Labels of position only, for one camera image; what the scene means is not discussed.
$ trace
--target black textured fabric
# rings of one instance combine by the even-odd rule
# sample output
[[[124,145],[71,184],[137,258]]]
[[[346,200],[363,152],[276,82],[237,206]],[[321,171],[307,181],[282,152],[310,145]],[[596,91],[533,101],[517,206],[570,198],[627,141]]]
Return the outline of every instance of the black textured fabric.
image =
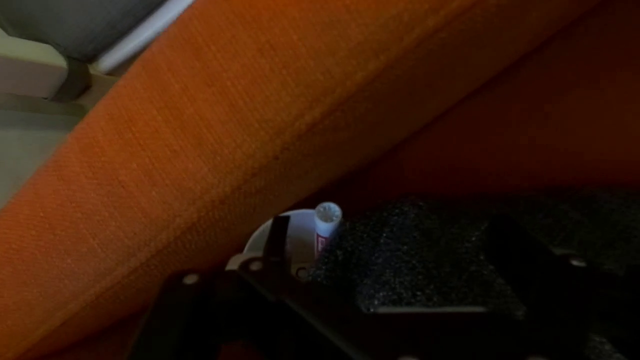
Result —
[[[164,0],[3,0],[0,26],[91,62]]]
[[[524,307],[484,258],[489,220],[509,215],[536,240],[622,275],[640,265],[640,196],[572,192],[509,203],[401,203],[343,227],[313,283],[370,312],[380,307]],[[588,358],[622,358],[592,336]]]

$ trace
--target orange cushion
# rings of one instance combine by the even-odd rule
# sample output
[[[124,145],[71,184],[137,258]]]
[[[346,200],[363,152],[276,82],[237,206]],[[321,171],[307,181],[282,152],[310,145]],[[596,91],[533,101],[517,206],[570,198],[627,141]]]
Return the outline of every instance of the orange cushion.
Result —
[[[3,211],[0,358],[225,265],[592,3],[196,3]]]
[[[636,0],[605,3],[334,196],[356,211],[409,194],[638,188],[638,14]]]

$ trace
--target orange fabric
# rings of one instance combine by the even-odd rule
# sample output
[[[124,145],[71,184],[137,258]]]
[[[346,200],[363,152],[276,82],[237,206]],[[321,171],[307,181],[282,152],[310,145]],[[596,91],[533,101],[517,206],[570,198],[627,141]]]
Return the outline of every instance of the orange fabric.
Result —
[[[599,7],[334,196],[356,211],[410,194],[640,186],[638,14],[636,0]]]
[[[0,358],[220,267],[592,3],[196,3],[3,211]]]

